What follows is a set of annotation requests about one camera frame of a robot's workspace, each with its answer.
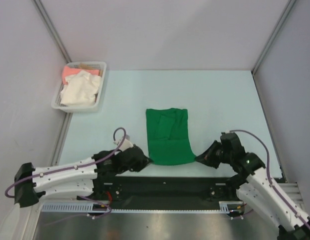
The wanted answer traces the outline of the green t shirt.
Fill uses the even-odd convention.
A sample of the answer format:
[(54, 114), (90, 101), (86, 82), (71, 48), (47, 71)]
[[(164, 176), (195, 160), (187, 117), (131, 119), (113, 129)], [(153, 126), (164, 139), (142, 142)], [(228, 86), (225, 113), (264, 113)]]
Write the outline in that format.
[(187, 109), (148, 108), (145, 114), (148, 155), (155, 165), (177, 166), (195, 161)]

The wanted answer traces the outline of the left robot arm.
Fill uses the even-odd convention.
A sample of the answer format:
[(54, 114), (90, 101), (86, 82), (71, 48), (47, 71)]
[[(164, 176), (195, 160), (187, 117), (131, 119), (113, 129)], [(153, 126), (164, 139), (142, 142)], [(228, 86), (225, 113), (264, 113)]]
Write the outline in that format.
[(21, 208), (37, 204), (50, 196), (100, 200), (106, 188), (100, 184), (103, 176), (116, 176), (127, 171), (140, 172), (153, 161), (135, 144), (112, 150), (102, 150), (75, 163), (35, 168), (24, 163), (14, 176), (14, 203)]

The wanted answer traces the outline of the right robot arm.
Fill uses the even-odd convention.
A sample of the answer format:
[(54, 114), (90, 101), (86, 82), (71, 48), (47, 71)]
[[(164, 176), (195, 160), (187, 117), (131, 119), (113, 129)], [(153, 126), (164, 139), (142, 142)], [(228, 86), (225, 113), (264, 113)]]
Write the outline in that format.
[(217, 169), (227, 164), (236, 173), (227, 181), (226, 196), (240, 199), (278, 230), (279, 240), (310, 240), (310, 215), (299, 207), (281, 188), (270, 173), (270, 153), (263, 162), (255, 153), (242, 146), (239, 129), (223, 132), (219, 141), (195, 161)]

